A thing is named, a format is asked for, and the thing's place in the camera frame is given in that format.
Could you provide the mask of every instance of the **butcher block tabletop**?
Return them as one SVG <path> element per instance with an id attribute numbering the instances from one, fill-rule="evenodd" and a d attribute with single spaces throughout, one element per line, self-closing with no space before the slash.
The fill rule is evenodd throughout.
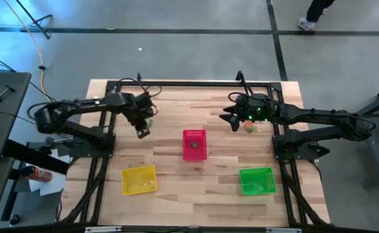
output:
<path id="1" fill-rule="evenodd" d="M 86 97 L 103 97 L 107 81 L 91 80 Z M 285 102 L 303 107 L 299 84 L 281 84 Z M 253 133 L 248 133 L 241 123 L 238 132 L 232 132 L 229 123 L 218 117 L 224 113 L 224 107 L 233 104 L 228 94 L 233 91 L 244 92 L 244 89 L 194 86 L 162 88 L 162 93 L 153 98 L 159 113 L 153 117 L 150 135 L 138 139 L 134 127 L 122 114 L 116 118 L 116 145 L 107 168 L 98 224 L 288 226 L 280 168 L 272 151 L 271 123 L 256 123 Z M 265 88 L 252 89 L 255 93 L 267 94 Z M 124 86 L 122 91 L 135 95 L 142 93 L 142 89 L 137 86 Z M 150 91 L 155 94 L 158 88 L 152 87 Z M 99 118 L 100 113 L 83 114 L 80 123 L 89 127 L 97 126 Z M 302 123 L 290 128 L 308 129 L 307 124 Z M 187 162 L 182 159 L 182 131 L 185 129 L 206 130 L 208 158 L 205 161 Z M 90 163 L 90 158 L 80 158 L 70 167 L 62 193 L 61 219 L 67 216 L 84 194 Z M 297 161 L 297 164 L 303 195 L 319 216 L 329 222 L 317 169 L 309 161 Z M 157 190 L 122 195 L 122 170 L 147 165 L 155 165 Z M 260 167 L 272 168 L 277 192 L 244 196 L 239 170 Z M 299 219 L 294 197 L 292 202 L 295 217 Z M 93 206 L 94 195 L 89 205 L 89 217 Z"/>

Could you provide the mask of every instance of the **concrete floor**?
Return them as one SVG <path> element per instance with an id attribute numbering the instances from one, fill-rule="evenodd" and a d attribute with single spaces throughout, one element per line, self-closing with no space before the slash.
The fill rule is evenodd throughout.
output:
<path id="1" fill-rule="evenodd" d="M 15 1 L 17 13 L 24 15 Z M 34 15 L 52 14 L 53 27 L 270 30 L 265 0 L 31 0 L 21 1 Z M 310 0 L 273 0 L 279 30 L 297 30 Z M 0 0 L 0 25 L 19 22 Z M 334 3 L 318 30 L 379 31 L 379 0 Z M 83 98 L 92 78 L 135 77 L 233 80 L 242 70 L 249 80 L 280 81 L 271 35 L 53 34 L 35 35 L 48 67 L 51 96 Z M 305 107 L 359 110 L 379 92 L 379 36 L 280 36 L 288 80 L 298 81 Z M 39 83 L 36 48 L 28 34 L 0 32 L 0 60 L 31 72 Z M 20 115 L 45 101 L 29 87 Z M 44 135 L 17 121 L 11 138 L 25 143 Z M 366 191 L 370 172 L 364 143 L 332 140 L 321 158 L 331 222 L 341 227 L 379 230 L 379 188 Z M 53 222 L 58 195 L 21 194 L 14 213 L 19 225 Z M 0 227 L 7 226 L 0 222 Z"/>

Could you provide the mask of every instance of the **orange bottle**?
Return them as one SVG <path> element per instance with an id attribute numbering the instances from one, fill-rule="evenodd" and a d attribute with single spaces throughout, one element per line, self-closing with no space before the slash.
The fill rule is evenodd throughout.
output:
<path id="1" fill-rule="evenodd" d="M 23 177 L 26 177 L 27 179 L 40 182 L 49 182 L 53 178 L 53 173 L 46 169 L 38 168 L 36 166 L 27 166 L 21 169 L 20 173 Z"/>

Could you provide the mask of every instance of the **red basket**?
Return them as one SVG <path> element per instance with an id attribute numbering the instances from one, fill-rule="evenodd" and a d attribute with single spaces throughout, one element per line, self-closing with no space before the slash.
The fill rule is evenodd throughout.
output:
<path id="1" fill-rule="evenodd" d="M 207 159 L 207 140 L 205 130 L 183 131 L 182 158 L 185 161 L 204 161 Z"/>

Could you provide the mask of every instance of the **paper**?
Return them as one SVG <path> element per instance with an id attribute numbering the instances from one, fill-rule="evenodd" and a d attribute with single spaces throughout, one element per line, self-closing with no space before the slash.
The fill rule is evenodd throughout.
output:
<path id="1" fill-rule="evenodd" d="M 70 157 L 68 155 L 59 157 L 57 149 L 52 150 L 52 155 L 50 156 L 57 158 L 66 163 L 69 163 L 70 161 Z M 60 192 L 65 187 L 66 175 L 63 175 L 57 172 L 52 172 L 52 171 L 50 172 L 53 173 L 53 178 L 51 181 L 47 183 L 28 180 L 28 184 L 30 185 L 31 192 L 34 192 L 40 189 L 40 196 L 42 196 L 42 195 L 47 195 L 47 194 L 53 194 L 55 192 Z"/>

